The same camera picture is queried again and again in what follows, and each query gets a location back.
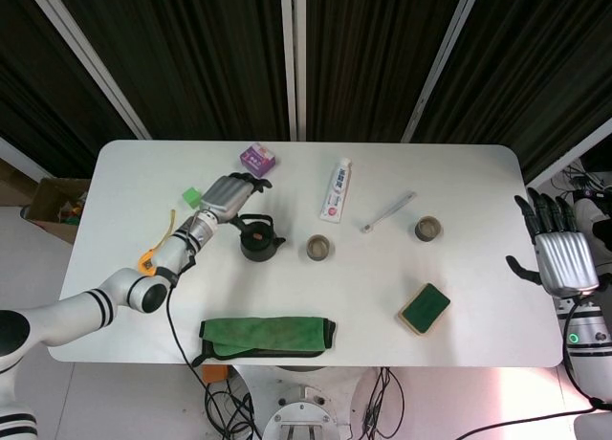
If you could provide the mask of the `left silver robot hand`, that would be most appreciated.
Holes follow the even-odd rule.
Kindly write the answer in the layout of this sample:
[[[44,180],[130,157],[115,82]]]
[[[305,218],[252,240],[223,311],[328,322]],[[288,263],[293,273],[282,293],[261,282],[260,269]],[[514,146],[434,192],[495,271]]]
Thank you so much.
[[[220,177],[202,196],[200,210],[215,216],[219,224],[231,224],[242,231],[246,225],[239,211],[255,192],[263,193],[272,184],[248,172],[232,172]]]

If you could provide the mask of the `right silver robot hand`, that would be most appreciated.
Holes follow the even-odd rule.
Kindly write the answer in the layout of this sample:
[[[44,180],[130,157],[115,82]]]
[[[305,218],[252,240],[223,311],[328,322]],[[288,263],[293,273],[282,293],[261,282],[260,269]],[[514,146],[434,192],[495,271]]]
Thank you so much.
[[[535,250],[537,269],[528,270],[508,255],[506,263],[519,278],[543,287],[557,298],[588,296],[600,286],[587,238],[572,207],[563,199],[527,189],[530,200],[515,195]]]

